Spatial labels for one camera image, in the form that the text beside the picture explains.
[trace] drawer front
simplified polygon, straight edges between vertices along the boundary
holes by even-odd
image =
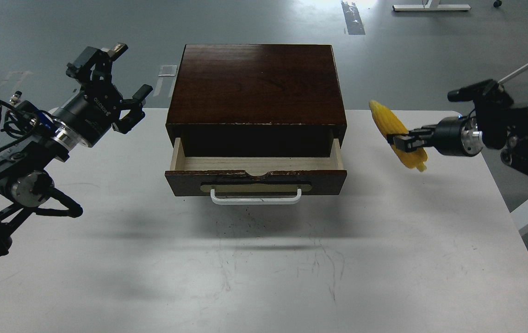
[[[211,187],[227,195],[290,195],[293,186],[302,188],[304,196],[335,196],[340,194],[346,174],[346,170],[302,170],[253,176],[243,170],[212,170],[166,171],[165,177],[176,196],[208,196]]]

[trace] wooden drawer box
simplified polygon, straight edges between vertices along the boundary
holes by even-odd
[[[346,115],[329,45],[187,45],[166,122],[176,196],[339,194]]]

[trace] wooden cabinet top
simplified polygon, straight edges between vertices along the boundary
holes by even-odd
[[[332,47],[186,45],[167,123],[338,125],[345,129]]]

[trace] white metal frame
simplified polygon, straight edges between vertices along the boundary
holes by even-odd
[[[429,0],[425,5],[393,5],[393,11],[469,11],[469,5],[441,5],[441,0]]]

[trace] dark brown wood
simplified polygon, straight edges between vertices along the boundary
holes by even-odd
[[[263,176],[252,176],[242,170],[225,171],[166,171],[165,177],[175,196],[208,196],[201,185],[211,184],[310,184],[311,191],[304,196],[331,196],[340,194],[346,170],[273,171]],[[286,193],[262,193],[273,196]]]
[[[332,48],[187,45],[166,127],[187,156],[328,156],[346,131]]]

